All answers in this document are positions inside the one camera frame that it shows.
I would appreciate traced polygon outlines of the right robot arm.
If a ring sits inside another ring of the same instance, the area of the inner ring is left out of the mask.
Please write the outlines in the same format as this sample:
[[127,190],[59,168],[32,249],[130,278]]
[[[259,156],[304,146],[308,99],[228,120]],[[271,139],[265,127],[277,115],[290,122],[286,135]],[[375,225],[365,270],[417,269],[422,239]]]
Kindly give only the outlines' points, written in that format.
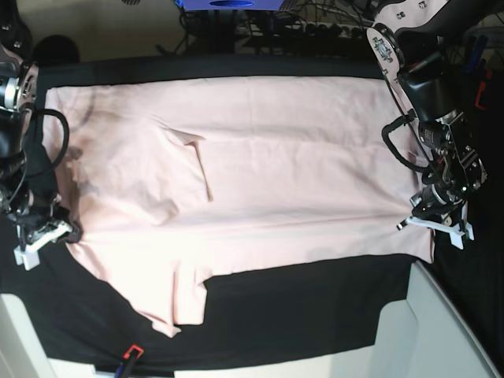
[[[48,243],[75,243],[81,227],[61,204],[57,189],[40,189],[40,178],[54,173],[69,146],[69,123],[55,109],[36,105],[39,66],[32,58],[32,36],[21,20],[17,2],[1,3],[1,213],[16,227],[18,265],[31,270]],[[44,117],[55,117],[62,128],[61,149],[50,166],[30,172],[38,127]]]

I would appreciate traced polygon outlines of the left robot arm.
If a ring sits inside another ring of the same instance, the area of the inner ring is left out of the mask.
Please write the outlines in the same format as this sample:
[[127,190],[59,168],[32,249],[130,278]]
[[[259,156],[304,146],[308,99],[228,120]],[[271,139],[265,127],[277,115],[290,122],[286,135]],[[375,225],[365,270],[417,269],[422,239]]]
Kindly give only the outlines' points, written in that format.
[[462,248],[474,236],[468,204],[503,174],[503,75],[485,69],[487,38],[473,29],[500,1],[382,1],[367,39],[399,117],[383,140],[421,174],[403,226],[447,233]]

